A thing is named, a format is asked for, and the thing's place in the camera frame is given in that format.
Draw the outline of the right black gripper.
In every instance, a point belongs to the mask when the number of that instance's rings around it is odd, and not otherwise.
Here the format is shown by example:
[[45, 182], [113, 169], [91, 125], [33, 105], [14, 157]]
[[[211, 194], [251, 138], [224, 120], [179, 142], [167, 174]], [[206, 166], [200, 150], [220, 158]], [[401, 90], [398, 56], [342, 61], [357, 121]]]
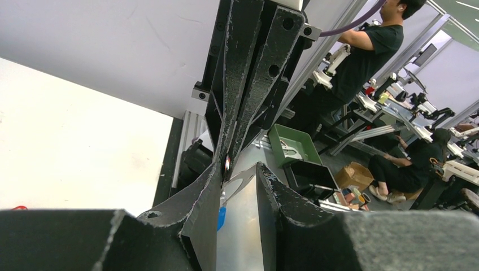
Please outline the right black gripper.
[[320, 33], [300, 3], [220, 1], [195, 88], [207, 97], [213, 155], [226, 179], [241, 152], [272, 126], [302, 52]]

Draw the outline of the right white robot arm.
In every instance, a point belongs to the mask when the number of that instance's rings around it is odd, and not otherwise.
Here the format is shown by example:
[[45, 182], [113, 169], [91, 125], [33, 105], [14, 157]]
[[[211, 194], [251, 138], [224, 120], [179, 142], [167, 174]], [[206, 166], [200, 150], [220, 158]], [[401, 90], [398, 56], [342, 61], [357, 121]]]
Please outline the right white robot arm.
[[208, 138], [182, 153], [178, 189], [213, 162], [230, 174], [241, 151], [273, 125], [302, 52], [318, 37], [302, 1], [220, 1], [203, 78], [194, 86], [207, 96]]

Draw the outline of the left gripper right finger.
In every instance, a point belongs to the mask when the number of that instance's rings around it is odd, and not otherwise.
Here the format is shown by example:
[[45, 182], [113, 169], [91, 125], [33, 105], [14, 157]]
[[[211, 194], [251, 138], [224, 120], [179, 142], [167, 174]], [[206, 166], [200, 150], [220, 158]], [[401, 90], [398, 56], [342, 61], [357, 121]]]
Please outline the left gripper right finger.
[[330, 212], [256, 164], [265, 270], [477, 270], [478, 217], [461, 211]]

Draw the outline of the red key tag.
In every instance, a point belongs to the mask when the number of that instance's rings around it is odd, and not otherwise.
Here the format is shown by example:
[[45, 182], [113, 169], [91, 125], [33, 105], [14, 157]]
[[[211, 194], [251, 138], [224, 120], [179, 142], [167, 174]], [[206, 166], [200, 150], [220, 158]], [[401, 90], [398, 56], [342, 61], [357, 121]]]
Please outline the red key tag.
[[11, 209], [12, 211], [14, 210], [28, 210], [28, 208], [26, 206], [16, 206], [14, 208]]

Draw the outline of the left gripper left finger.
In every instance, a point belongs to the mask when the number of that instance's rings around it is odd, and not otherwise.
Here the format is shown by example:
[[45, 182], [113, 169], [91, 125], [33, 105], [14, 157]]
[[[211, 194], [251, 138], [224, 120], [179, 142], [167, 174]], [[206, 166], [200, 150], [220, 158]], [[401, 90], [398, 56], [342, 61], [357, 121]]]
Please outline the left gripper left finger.
[[122, 209], [1, 212], [2, 270], [215, 270], [222, 168], [138, 217]]

